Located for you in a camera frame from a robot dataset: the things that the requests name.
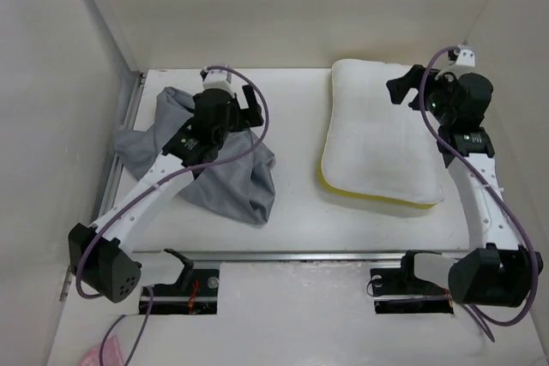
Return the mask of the white pillow yellow edge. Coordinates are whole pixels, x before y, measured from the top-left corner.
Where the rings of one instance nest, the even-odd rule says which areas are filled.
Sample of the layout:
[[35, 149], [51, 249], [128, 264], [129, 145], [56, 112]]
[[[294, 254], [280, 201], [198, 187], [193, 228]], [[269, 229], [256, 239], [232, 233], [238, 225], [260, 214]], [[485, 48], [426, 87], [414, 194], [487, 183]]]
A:
[[386, 87], [409, 70], [351, 58], [333, 64], [331, 117], [318, 166], [326, 190], [422, 209], [443, 200], [433, 138], [419, 113], [391, 103]]

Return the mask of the grey pillowcase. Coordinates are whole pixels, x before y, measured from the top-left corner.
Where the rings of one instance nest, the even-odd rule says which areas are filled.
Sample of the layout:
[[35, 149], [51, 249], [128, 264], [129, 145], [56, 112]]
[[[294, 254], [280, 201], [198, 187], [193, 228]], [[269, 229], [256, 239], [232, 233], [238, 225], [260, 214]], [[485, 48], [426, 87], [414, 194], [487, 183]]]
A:
[[[156, 96], [153, 125], [144, 131], [130, 129], [122, 133], [119, 156], [134, 179], [145, 175], [160, 149], [193, 112], [194, 101], [190, 93], [165, 87]], [[208, 168], [178, 196], [220, 216], [250, 225], [264, 225], [275, 203], [275, 183], [271, 175], [274, 166], [275, 154], [261, 144], [243, 158]]]

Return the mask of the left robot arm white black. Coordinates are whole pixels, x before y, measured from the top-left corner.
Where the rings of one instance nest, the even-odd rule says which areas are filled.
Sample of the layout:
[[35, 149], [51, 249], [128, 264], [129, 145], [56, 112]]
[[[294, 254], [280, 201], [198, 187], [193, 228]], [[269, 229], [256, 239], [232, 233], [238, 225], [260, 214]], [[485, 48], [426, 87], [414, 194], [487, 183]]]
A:
[[242, 88], [246, 107], [226, 83], [197, 94], [168, 87], [162, 114], [144, 131], [126, 130], [118, 153], [136, 186], [91, 225], [69, 232], [69, 258], [78, 294], [123, 301], [134, 289], [164, 285], [187, 292], [192, 262], [174, 249], [135, 257], [137, 238], [175, 197], [220, 216], [263, 225], [275, 199], [274, 155], [254, 128], [267, 129], [269, 113], [257, 87]]

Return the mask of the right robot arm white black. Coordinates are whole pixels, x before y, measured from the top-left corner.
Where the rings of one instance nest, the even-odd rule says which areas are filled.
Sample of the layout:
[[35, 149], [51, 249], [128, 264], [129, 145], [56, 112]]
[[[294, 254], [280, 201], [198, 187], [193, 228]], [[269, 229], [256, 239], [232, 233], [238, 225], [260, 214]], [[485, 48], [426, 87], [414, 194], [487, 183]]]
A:
[[414, 65], [400, 78], [387, 81], [392, 104], [407, 93], [409, 103], [424, 108], [437, 120], [437, 147], [454, 180], [468, 225], [470, 251], [452, 261], [432, 252], [409, 252], [397, 272], [400, 287], [416, 292], [427, 282], [445, 290], [456, 303], [519, 307], [532, 288], [531, 260], [543, 267], [538, 252], [529, 253], [520, 241], [502, 200], [495, 173], [495, 150], [482, 127], [492, 101], [493, 85], [483, 75], [443, 75]]

